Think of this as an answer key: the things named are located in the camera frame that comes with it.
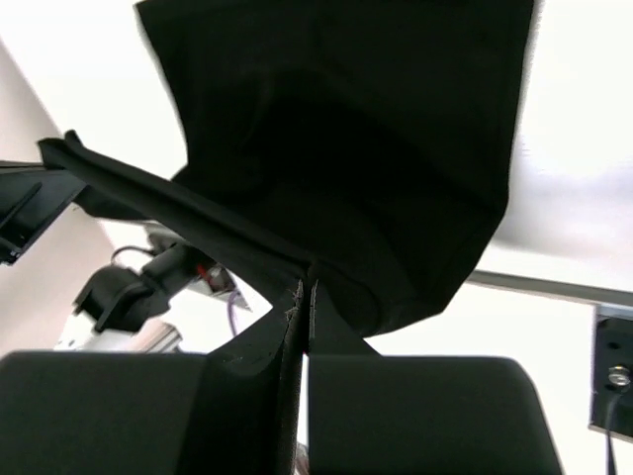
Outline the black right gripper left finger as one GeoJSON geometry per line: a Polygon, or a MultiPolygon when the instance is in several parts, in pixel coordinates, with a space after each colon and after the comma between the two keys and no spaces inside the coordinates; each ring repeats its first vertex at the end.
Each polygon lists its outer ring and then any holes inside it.
{"type": "Polygon", "coordinates": [[[303,301],[297,282],[265,316],[206,356],[177,473],[293,473],[303,301]]]}

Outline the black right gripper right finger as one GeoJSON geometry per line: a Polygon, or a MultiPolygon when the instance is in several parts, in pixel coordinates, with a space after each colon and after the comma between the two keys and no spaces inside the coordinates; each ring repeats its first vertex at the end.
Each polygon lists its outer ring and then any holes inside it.
{"type": "Polygon", "coordinates": [[[344,321],[318,281],[311,288],[307,355],[380,355],[344,321]]]}

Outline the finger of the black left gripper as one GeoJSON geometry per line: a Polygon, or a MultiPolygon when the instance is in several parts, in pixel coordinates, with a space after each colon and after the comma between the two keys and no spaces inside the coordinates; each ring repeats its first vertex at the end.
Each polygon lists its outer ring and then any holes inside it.
{"type": "Polygon", "coordinates": [[[86,188],[62,168],[1,162],[1,262],[14,264],[86,188]]]}

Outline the black skirt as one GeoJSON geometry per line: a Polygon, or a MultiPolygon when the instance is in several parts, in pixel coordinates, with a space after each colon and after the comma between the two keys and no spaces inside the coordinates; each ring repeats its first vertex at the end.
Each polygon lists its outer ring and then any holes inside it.
{"type": "Polygon", "coordinates": [[[100,218],[160,222],[269,300],[317,280],[363,336],[441,313],[508,201],[531,1],[144,1],[186,166],[45,139],[100,218]]]}

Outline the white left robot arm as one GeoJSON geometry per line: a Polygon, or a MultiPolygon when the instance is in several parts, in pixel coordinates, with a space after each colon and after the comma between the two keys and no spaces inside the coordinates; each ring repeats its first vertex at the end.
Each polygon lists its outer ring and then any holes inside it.
{"type": "MultiPolygon", "coordinates": [[[[15,265],[66,208],[90,190],[65,170],[3,161],[1,263],[15,265]]],[[[166,313],[170,300],[187,286],[199,285],[212,297],[235,289],[223,267],[189,244],[176,237],[151,237],[149,242],[151,248],[137,250],[149,257],[140,272],[116,263],[127,250],[119,248],[73,301],[73,313],[87,317],[95,333],[138,333],[147,320],[166,313]]]]}

